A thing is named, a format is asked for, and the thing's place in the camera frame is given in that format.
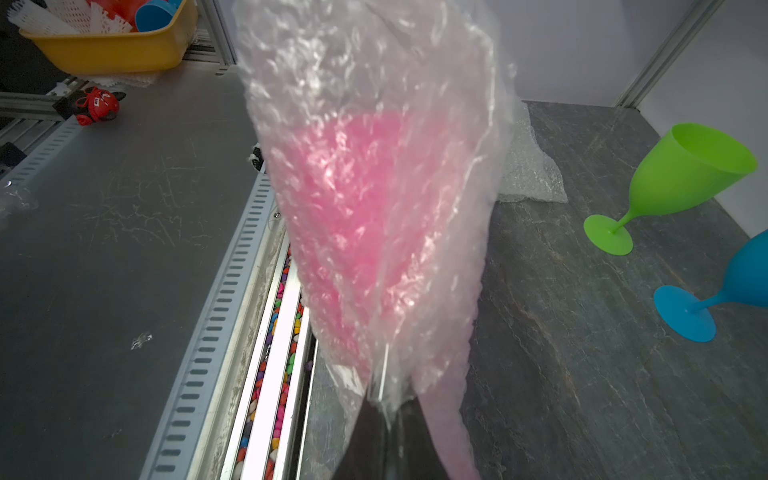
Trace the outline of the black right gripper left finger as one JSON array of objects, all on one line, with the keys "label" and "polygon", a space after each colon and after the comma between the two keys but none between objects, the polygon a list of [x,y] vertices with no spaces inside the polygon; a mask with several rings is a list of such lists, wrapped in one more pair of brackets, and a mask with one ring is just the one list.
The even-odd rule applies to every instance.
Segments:
[{"label": "black right gripper left finger", "polygon": [[375,386],[369,385],[345,453],[333,480],[381,480],[385,474],[389,428]]}]

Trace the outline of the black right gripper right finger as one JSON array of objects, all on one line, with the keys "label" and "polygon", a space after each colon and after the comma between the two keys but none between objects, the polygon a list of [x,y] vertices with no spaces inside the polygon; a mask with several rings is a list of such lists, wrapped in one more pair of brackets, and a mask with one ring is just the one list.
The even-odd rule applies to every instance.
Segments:
[{"label": "black right gripper right finger", "polygon": [[389,427],[388,478],[448,479],[418,397],[403,403]]}]

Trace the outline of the bubble wrap sheet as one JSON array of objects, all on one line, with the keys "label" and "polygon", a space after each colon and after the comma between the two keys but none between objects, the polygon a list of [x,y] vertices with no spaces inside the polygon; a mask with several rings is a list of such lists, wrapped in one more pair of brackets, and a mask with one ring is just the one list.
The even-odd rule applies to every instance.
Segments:
[{"label": "bubble wrap sheet", "polygon": [[239,1],[246,103],[346,417],[389,456],[475,479],[462,420],[514,93],[483,1]]},{"label": "bubble wrap sheet", "polygon": [[560,169],[540,148],[528,106],[517,100],[513,117],[510,150],[504,164],[498,201],[567,203]]}]

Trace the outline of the pink plastic wine glass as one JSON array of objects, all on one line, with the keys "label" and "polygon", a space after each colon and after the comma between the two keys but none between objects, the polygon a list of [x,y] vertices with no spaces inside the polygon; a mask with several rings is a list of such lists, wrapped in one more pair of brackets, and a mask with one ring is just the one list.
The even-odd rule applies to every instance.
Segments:
[{"label": "pink plastic wine glass", "polygon": [[460,408],[490,207],[466,184],[470,130],[358,113],[306,127],[272,162],[315,335],[346,418],[381,360],[411,383],[452,479],[475,479]]}]

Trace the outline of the blue plastic wine glass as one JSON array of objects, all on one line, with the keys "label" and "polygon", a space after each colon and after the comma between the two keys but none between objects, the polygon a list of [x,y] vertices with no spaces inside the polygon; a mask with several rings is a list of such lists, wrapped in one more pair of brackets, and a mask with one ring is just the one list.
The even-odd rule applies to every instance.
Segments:
[{"label": "blue plastic wine glass", "polygon": [[723,284],[714,296],[699,300],[674,286],[662,286],[653,296],[662,320],[683,338],[706,343],[716,336],[708,308],[723,303],[767,307],[767,231],[750,239],[731,259]]}]

